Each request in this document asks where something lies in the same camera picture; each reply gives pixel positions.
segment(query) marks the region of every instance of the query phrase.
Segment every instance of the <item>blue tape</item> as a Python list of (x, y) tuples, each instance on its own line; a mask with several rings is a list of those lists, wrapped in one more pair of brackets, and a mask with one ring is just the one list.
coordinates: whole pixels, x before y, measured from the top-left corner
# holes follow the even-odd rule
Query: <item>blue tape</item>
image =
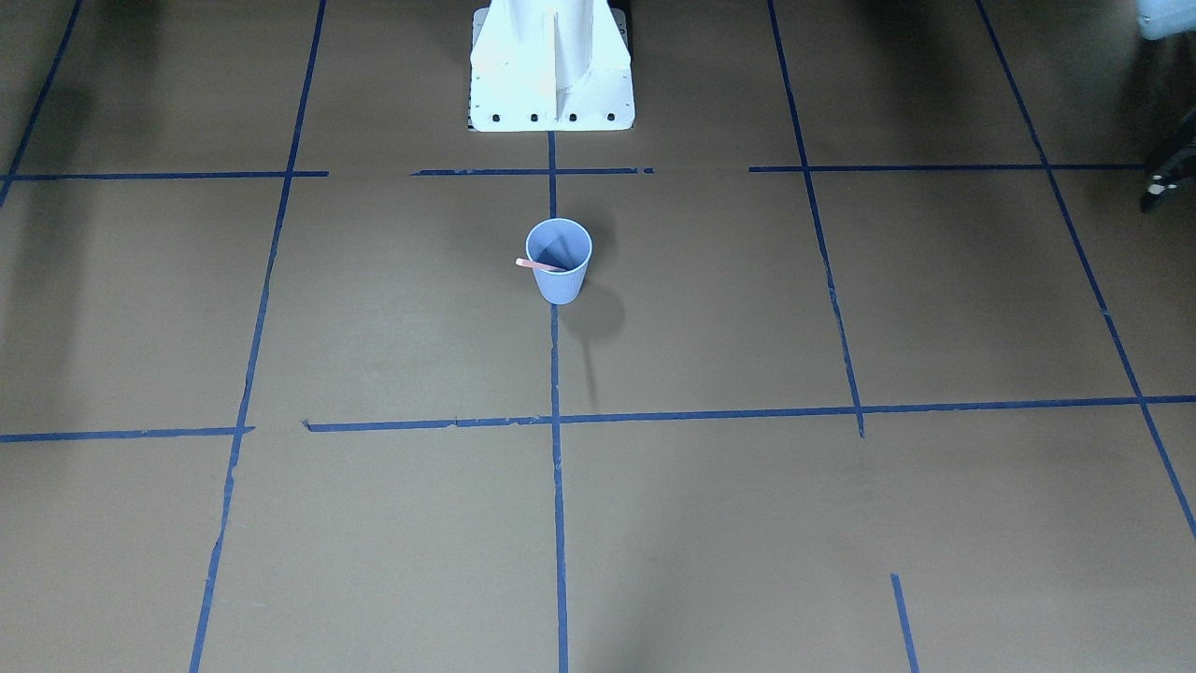
[[(312, 32), (311, 51), (307, 54), (307, 71), (304, 74), (303, 93), (299, 96), (299, 111), (295, 114), (294, 133), (291, 136), (291, 155), (287, 159), (286, 176), (282, 179), (282, 195), (279, 197), (279, 214), (274, 220), (274, 237), (270, 241), (270, 256), (266, 263), (266, 277), (262, 281), (262, 294), (258, 300), (257, 322), (254, 325), (254, 341), (249, 350), (249, 363), (245, 367), (245, 390), (242, 394), (240, 406), (237, 412), (237, 426), (245, 426), (249, 417), (249, 402), (254, 392), (254, 378), (257, 369), (257, 357), (262, 347), (262, 331), (266, 328), (266, 311), (270, 299), (270, 277), (274, 274), (274, 261), (279, 253), (279, 239), (282, 234), (282, 221), (287, 213), (287, 200), (291, 197), (291, 182), (295, 172), (295, 160), (299, 155), (299, 140), (303, 137), (303, 121), (307, 110), (307, 96), (311, 92), (311, 79), (316, 72), (316, 54), (319, 50), (319, 36), (324, 25), (324, 8), (327, 0), (319, 0), (319, 10), (316, 13), (316, 29)], [(224, 504), (220, 513), (220, 533), (216, 543), (212, 547), (212, 557), (208, 561), (208, 576), (203, 586), (203, 602), (200, 607), (200, 619), (195, 628), (195, 644), (191, 648), (191, 663), (189, 672), (199, 673), (200, 662), (203, 657), (203, 641), (207, 636), (208, 619), (212, 614), (212, 596), (215, 592), (216, 576), (220, 570), (220, 555), (224, 551), (224, 537), (228, 527), (228, 510), (232, 507), (233, 473), (237, 463), (240, 460), (242, 435), (233, 438), (232, 448), (228, 452), (228, 470), (225, 473)]]
[(562, 424), (642, 423), (651, 421), (718, 421), (730, 418), (794, 418), (805, 416), (855, 416), (858, 408), (764, 409), (562, 416)]
[(84, 442), (92, 440), (161, 440), (173, 438), (236, 438), (252, 433), (242, 428), (165, 428), (154, 430), (99, 430), (92, 433), (25, 433), (0, 435), (0, 445), (25, 442)]
[[(1054, 170), (1135, 170), (1143, 164), (1051, 164)], [(989, 171), (1043, 170), (1042, 164), (889, 164), (889, 165), (822, 165), (822, 166), (748, 166), (748, 172), (926, 172), (926, 171)]]
[(59, 179), (231, 179), (248, 177), (328, 177), (327, 170), (233, 170), (213, 172), (65, 172), (14, 175), (14, 182)]
[(565, 483), (561, 471), (561, 362), (557, 328), (557, 307), (550, 304), (553, 332), (553, 484), (556, 489), (554, 514), (556, 519), (556, 638), (560, 673), (569, 673), (569, 611), (566, 598), (565, 569)]
[(551, 130), (548, 131), (548, 216), (556, 216), (556, 133)]
[[(773, 0), (768, 0), (768, 16), (773, 22), (773, 39), (776, 42), (776, 59), (781, 65), (781, 79), (785, 81), (785, 96), (789, 102), (789, 118), (793, 122), (793, 137), (798, 142), (798, 154), (801, 158), (803, 169), (808, 169), (810, 158), (806, 155), (806, 142), (801, 134), (801, 120), (798, 116), (798, 104), (793, 96), (793, 85), (789, 80), (789, 65), (785, 59), (785, 45), (781, 43), (781, 26), (776, 20), (776, 6)], [(818, 237), (818, 252), (822, 253), (823, 267), (826, 269), (826, 289), (830, 293), (830, 305), (835, 311), (835, 322), (838, 324), (838, 339), (843, 349), (843, 367), (847, 371), (847, 384), (852, 390), (852, 404), (855, 405), (855, 423), (864, 438), (864, 414), (860, 411), (860, 388), (855, 384), (855, 368), (852, 366), (852, 350), (847, 344), (847, 329), (843, 325), (843, 312), (838, 305), (838, 292), (835, 289), (835, 273), (830, 264), (830, 252), (826, 250), (826, 237), (823, 234), (822, 216), (818, 213), (818, 197), (814, 194), (814, 181), (808, 170), (803, 170), (806, 182), (806, 196), (810, 198), (810, 214), (814, 220), (814, 234)]]
[(652, 167), (579, 167), (579, 169), (423, 169), (411, 177), (466, 177), (480, 175), (635, 175), (655, 172)]
[[(1147, 397), (1149, 405), (1196, 404), (1196, 396), (1160, 396)], [(969, 411), (1017, 411), (1037, 409), (1075, 409), (1075, 408), (1116, 408), (1139, 405), (1137, 398), (1074, 398), (1054, 400), (996, 400), (978, 403), (928, 403), (917, 405), (861, 405), (829, 408), (789, 408), (755, 410), (712, 410), (712, 411), (663, 411), (629, 414), (594, 414), (560, 416), (562, 426), (590, 423), (643, 423), (654, 421), (719, 421), (734, 418), (801, 418), (818, 416), (855, 416), (893, 415), (893, 414), (934, 414)], [(504, 426), (548, 426), (553, 417), (517, 416), (494, 418), (445, 418), (431, 421), (384, 421), (371, 423), (309, 423), (304, 428), (310, 433), (378, 433), (392, 430), (423, 430), (441, 428), (494, 428)]]
[(1051, 164), (1052, 170), (1146, 170), (1146, 164)]
[(228, 467), (225, 471), (224, 504), (220, 509), (220, 532), (216, 534), (216, 543), (212, 546), (212, 556), (208, 558), (208, 575), (203, 582), (203, 600), (200, 604), (200, 622), (195, 629), (195, 647), (191, 648), (191, 662), (188, 668), (190, 673), (199, 673), (200, 660), (203, 657), (203, 640), (207, 636), (208, 620), (212, 617), (212, 599), (216, 589), (220, 555), (224, 552), (224, 537), (228, 530), (228, 510), (232, 506), (232, 489), (234, 484), (233, 473), (237, 470), (237, 463), (240, 461), (240, 435), (233, 438), (232, 449), (228, 452)]
[(547, 169), (423, 169), (411, 177), (460, 177), (466, 175), (548, 175)]
[(988, 30), (989, 38), (993, 41), (993, 48), (996, 50), (996, 56), (1001, 61), (1001, 68), (1005, 71), (1005, 78), (1009, 84), (1009, 90), (1013, 92), (1014, 99), (1017, 99), (1018, 109), (1021, 111), (1021, 117), (1026, 122), (1026, 128), (1030, 131), (1030, 139), (1033, 141), (1035, 149), (1038, 151), (1038, 158), (1046, 171), (1046, 179), (1050, 181), (1051, 191), (1055, 194), (1055, 202), (1058, 204), (1064, 224), (1067, 224), (1068, 234), (1070, 234), (1072, 244), (1075, 246), (1075, 253), (1080, 257), (1081, 265), (1084, 265), (1084, 273), (1088, 277), (1088, 286), (1092, 288), (1092, 294), (1096, 296), (1097, 305), (1100, 307), (1100, 313), (1105, 318), (1105, 325), (1109, 328), (1110, 338), (1112, 338), (1113, 347), (1117, 349), (1117, 356), (1121, 359), (1122, 367), (1125, 369), (1125, 378), (1129, 379), (1130, 388), (1134, 390), (1135, 399), (1142, 411), (1142, 418), (1146, 421), (1146, 427), (1151, 433), (1151, 439), (1154, 441), (1155, 451), (1163, 461), (1163, 467), (1167, 473), (1167, 479), (1171, 482), (1171, 489), (1176, 494), (1176, 500), (1179, 501), (1179, 509), (1183, 512), (1184, 519), (1188, 522), (1188, 530), (1192, 538), (1196, 539), (1196, 518), (1192, 516), (1191, 507), (1188, 503), (1188, 496), (1184, 495), (1183, 485), (1179, 483), (1179, 477), (1176, 475), (1176, 471), (1171, 465), (1171, 458), (1167, 455), (1167, 449), (1154, 426), (1154, 417), (1151, 415), (1149, 404), (1147, 398), (1142, 394), (1142, 388), (1139, 386), (1137, 377), (1134, 374), (1133, 366), (1130, 366), (1129, 356), (1125, 354), (1125, 349), (1122, 345), (1121, 336), (1117, 332), (1117, 325), (1113, 323), (1112, 314), (1109, 311), (1109, 305), (1105, 302), (1105, 296), (1100, 292), (1100, 285), (1097, 282), (1097, 276), (1092, 270), (1092, 264), (1088, 263), (1088, 255), (1084, 251), (1084, 244), (1080, 241), (1080, 234), (1075, 228), (1075, 222), (1072, 220), (1072, 213), (1067, 207), (1067, 201), (1063, 198), (1063, 191), (1058, 186), (1058, 181), (1055, 179), (1055, 172), (1051, 170), (1051, 164), (1046, 158), (1046, 151), (1043, 148), (1042, 140), (1038, 137), (1038, 130), (1035, 128), (1033, 118), (1030, 116), (1030, 109), (1026, 106), (1026, 102), (1021, 97), (1021, 90), (1018, 87), (1018, 82), (1013, 77), (1013, 69), (1009, 67), (1008, 59), (1005, 57), (1005, 50), (1001, 48), (1001, 41), (996, 36), (996, 29), (993, 26), (991, 19), (989, 19), (983, 0), (976, 0), (976, 8), (980, 12), (981, 19), (984, 22), (984, 27)]
[(909, 659), (909, 673), (919, 673), (917, 650), (914, 648), (914, 632), (909, 628), (909, 614), (905, 612), (905, 594), (901, 589), (901, 577), (892, 574), (893, 600), (897, 601), (897, 617), (901, 619), (901, 634), (905, 640), (905, 657)]
[(435, 421), (384, 421), (377, 423), (309, 423), (309, 433), (378, 433), (385, 430), (428, 430), (441, 428), (498, 428), (505, 426), (548, 426), (551, 417), (518, 416), (507, 418), (443, 418)]
[[(62, 39), (59, 41), (59, 49), (54, 53), (54, 62), (50, 63), (50, 72), (45, 74), (45, 81), (42, 82), (42, 90), (37, 93), (37, 100), (33, 103), (33, 109), (29, 112), (29, 121), (25, 123), (25, 130), (20, 134), (20, 142), (17, 145), (17, 152), (12, 155), (12, 163), (8, 164), (8, 177), (17, 175), (17, 169), (20, 167), (20, 161), (25, 158), (25, 149), (29, 148), (29, 139), (33, 136), (33, 127), (37, 124), (37, 117), (42, 114), (42, 106), (45, 105), (45, 98), (50, 94), (50, 86), (54, 84), (54, 78), (59, 73), (59, 66), (62, 63), (62, 55), (66, 54), (67, 44), (71, 42), (71, 35), (74, 32), (75, 22), (79, 19), (79, 10), (83, 7), (83, 0), (75, 0), (74, 6), (71, 8), (71, 17), (67, 19), (67, 27), (62, 31)], [(4, 181), (4, 185), (0, 186), (0, 208), (4, 207), (5, 200), (8, 198), (8, 189), (12, 186), (12, 181)]]

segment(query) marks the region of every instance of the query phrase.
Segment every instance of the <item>pink straw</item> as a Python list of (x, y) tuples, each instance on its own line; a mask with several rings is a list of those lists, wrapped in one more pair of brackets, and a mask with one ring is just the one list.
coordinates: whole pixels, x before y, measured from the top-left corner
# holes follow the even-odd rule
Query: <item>pink straw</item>
[(567, 268), (555, 267), (551, 264), (543, 264), (539, 262), (533, 262), (531, 259), (525, 259), (523, 257), (515, 257), (515, 263), (527, 268), (538, 268), (541, 270), (568, 270)]

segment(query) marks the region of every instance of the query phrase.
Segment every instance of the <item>blue paper cup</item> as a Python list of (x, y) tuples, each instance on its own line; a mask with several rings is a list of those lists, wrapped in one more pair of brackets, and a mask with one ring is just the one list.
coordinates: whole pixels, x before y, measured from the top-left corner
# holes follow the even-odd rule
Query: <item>blue paper cup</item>
[(567, 304), (581, 290), (593, 240), (584, 226), (563, 216), (545, 219), (527, 233), (527, 258), (565, 270), (532, 269), (539, 293), (553, 304)]

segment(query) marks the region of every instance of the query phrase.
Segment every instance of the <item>cup rim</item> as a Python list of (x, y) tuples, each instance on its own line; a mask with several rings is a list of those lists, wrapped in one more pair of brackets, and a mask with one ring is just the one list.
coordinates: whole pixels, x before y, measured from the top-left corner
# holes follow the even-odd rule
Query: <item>cup rim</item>
[(582, 226), (581, 222), (579, 222), (575, 219), (570, 219), (570, 218), (567, 218), (567, 216), (550, 216), (550, 218), (548, 218), (545, 220), (541, 220), (538, 224), (536, 224), (536, 226), (531, 227), (531, 231), (527, 232), (527, 238), (524, 239), (524, 253), (527, 255), (529, 259), (538, 261), (535, 257), (532, 257), (531, 250), (529, 249), (529, 245), (531, 244), (531, 237), (532, 237), (532, 234), (536, 233), (537, 228), (539, 228), (541, 226), (543, 226), (545, 224), (554, 222), (554, 221), (563, 221), (563, 222), (572, 224), (573, 226), (576, 226), (578, 228), (580, 228), (581, 233), (585, 233), (585, 235), (586, 235), (586, 243), (587, 243), (587, 246), (588, 246), (588, 249), (586, 250), (586, 258), (581, 259), (581, 262), (579, 262), (573, 268), (569, 268), (569, 269), (566, 269), (566, 270), (543, 270), (543, 269), (538, 269), (537, 268), (537, 269), (533, 269), (533, 271), (535, 273), (548, 273), (550, 275), (557, 275), (557, 276), (560, 276), (560, 275), (567, 275), (567, 274), (570, 274), (570, 273), (575, 273), (579, 268), (582, 268), (582, 267), (585, 267), (586, 264), (590, 263), (590, 257), (594, 252), (594, 240), (590, 235), (590, 231), (585, 226)]

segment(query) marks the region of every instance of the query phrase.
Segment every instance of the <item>grid square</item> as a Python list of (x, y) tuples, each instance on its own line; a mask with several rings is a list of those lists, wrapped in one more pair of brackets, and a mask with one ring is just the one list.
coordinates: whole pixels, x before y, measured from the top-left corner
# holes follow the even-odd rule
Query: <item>grid square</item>
[(1044, 175), (816, 183), (865, 404), (1133, 396)]
[(899, 671), (854, 420), (562, 430), (570, 671)]
[(0, 451), (0, 669), (178, 671), (219, 528), (227, 439)]
[(0, 432), (230, 426), (279, 181), (23, 182), (0, 232)]
[(1056, 176), (1088, 263), (1147, 396), (1196, 392), (1196, 192), (1149, 215), (1136, 172)]
[(1139, 163), (1192, 105), (1185, 37), (1149, 42), (1134, 2), (984, 2), (1054, 163)]
[(549, 310), (514, 264), (547, 196), (523, 176), (295, 183), (252, 423), (548, 414)]
[[(1192, 537), (1136, 408), (868, 420), (853, 506), (926, 671), (1180, 671)], [(840, 519), (844, 530), (852, 522)]]
[(548, 428), (261, 438), (206, 671), (556, 671)]
[(22, 173), (285, 169), (315, 20), (287, 0), (85, 2)]
[(545, 167), (543, 134), (468, 128), (470, 35), (486, 5), (330, 2), (300, 165), (354, 176)]
[(793, 123), (763, 2), (635, 4), (631, 49), (635, 127), (559, 133), (562, 167), (795, 163)]
[(852, 404), (799, 176), (565, 176), (559, 191), (594, 237), (560, 311), (565, 414)]
[(971, 2), (777, 5), (811, 163), (1038, 163)]

